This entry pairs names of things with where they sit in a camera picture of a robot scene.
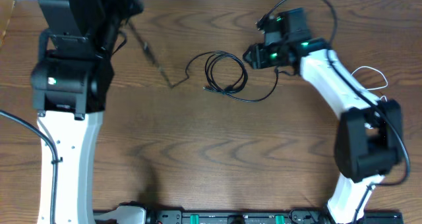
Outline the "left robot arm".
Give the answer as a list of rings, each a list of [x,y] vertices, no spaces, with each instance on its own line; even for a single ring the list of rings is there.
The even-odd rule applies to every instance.
[[[48,27],[31,74],[42,133],[39,223],[93,223],[96,140],[121,24],[139,0],[38,0]]]

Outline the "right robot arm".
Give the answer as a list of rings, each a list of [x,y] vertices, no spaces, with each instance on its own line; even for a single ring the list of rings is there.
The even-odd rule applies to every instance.
[[[244,60],[253,69],[293,67],[336,114],[334,159],[340,175],[323,221],[357,223],[375,187],[384,185],[393,166],[409,162],[400,105],[360,85],[331,45],[312,37],[302,8],[267,13],[256,27],[264,32],[264,41],[251,45]]]

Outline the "wooden side panel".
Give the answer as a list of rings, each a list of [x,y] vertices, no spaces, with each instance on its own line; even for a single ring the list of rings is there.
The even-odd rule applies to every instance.
[[[0,21],[0,31],[1,31],[1,46],[3,46],[5,41],[5,36],[7,33],[7,28],[9,26],[13,9],[15,6],[15,0],[1,0],[1,21]]]

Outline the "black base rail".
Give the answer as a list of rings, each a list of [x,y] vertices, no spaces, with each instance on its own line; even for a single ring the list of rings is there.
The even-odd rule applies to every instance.
[[[119,204],[114,210],[95,210],[96,223],[145,224],[330,224],[327,210],[294,208],[292,210],[184,210],[165,206],[145,206],[138,202]]]

